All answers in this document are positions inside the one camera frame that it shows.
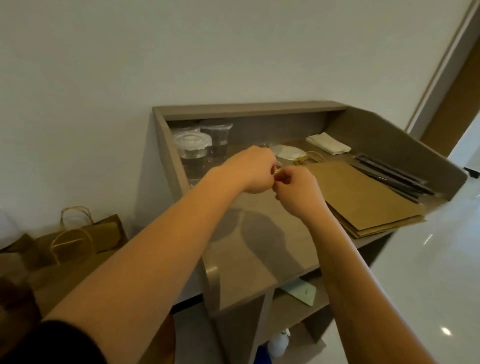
lower shelf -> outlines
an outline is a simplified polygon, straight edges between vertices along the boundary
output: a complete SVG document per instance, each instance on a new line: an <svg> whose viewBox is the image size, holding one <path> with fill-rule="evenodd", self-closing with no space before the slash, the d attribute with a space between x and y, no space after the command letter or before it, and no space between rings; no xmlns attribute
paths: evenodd
<svg viewBox="0 0 480 364"><path fill-rule="evenodd" d="M316 269L301 278L317 288L313 306L308 306L288 293L277 289L268 312L265 329L258 341L259 345L328 305L328 295L320 270Z"/></svg>
<svg viewBox="0 0 480 364"><path fill-rule="evenodd" d="M273 359L273 364L306 364L325 348L320 340L315 343L302 323L290 328L290 342L281 358Z"/></svg>

person's left arm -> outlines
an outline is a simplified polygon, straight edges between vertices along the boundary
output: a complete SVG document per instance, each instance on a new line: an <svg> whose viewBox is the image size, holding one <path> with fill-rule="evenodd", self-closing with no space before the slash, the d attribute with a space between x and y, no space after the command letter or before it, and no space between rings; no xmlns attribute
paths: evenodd
<svg viewBox="0 0 480 364"><path fill-rule="evenodd" d="M170 311L222 216L242 192L272 187L275 156L251 147L211 169L47 316L88 334L111 364L135 363Z"/></svg>

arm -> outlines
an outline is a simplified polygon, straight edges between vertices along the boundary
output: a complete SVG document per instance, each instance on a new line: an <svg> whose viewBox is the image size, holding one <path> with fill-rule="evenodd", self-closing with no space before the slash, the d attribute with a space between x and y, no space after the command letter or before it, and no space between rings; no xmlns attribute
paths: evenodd
<svg viewBox="0 0 480 364"><path fill-rule="evenodd" d="M186 196L61 301L47 319L87 333L107 361L136 363L170 311L225 211L272 187L275 156L251 147L211 169Z"/></svg>
<svg viewBox="0 0 480 364"><path fill-rule="evenodd" d="M304 167L276 176L277 199L312 235L349 363L435 363L377 283Z"/></svg>

person's right arm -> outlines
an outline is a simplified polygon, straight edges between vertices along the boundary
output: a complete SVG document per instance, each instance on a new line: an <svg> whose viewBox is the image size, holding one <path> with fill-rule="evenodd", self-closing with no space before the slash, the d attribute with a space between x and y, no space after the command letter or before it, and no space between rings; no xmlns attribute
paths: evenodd
<svg viewBox="0 0 480 364"><path fill-rule="evenodd" d="M383 292L304 167L275 175L282 206L312 235L349 363L435 363Z"/></svg>

black sleeve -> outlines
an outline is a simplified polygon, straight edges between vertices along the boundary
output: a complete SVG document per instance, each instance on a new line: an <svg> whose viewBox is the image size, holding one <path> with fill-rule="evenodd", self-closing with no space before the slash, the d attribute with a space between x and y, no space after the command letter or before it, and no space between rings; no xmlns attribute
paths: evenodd
<svg viewBox="0 0 480 364"><path fill-rule="evenodd" d="M101 363L107 361L83 331L62 321L45 321L30 332L0 364Z"/></svg>

